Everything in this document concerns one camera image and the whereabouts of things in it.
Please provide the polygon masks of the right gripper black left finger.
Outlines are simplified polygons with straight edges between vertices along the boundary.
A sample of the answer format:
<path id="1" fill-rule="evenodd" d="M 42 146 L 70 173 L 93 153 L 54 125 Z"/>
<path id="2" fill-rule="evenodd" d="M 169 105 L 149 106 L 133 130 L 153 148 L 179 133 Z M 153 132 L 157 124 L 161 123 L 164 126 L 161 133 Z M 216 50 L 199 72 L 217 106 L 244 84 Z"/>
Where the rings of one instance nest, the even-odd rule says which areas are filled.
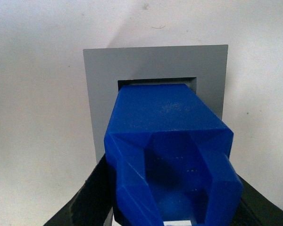
<path id="1" fill-rule="evenodd" d="M 84 185 L 46 226 L 110 226 L 113 211 L 106 156 L 96 165 Z"/>

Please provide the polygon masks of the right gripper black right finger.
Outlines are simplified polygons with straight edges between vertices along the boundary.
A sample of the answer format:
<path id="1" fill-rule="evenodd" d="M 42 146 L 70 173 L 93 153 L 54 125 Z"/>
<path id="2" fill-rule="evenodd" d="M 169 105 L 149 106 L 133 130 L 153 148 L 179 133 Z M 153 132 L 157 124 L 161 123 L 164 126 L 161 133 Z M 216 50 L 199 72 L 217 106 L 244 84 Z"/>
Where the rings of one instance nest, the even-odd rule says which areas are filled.
<path id="1" fill-rule="evenodd" d="M 283 226 L 283 210 L 239 177 L 243 192 L 230 223 L 232 226 Z"/>

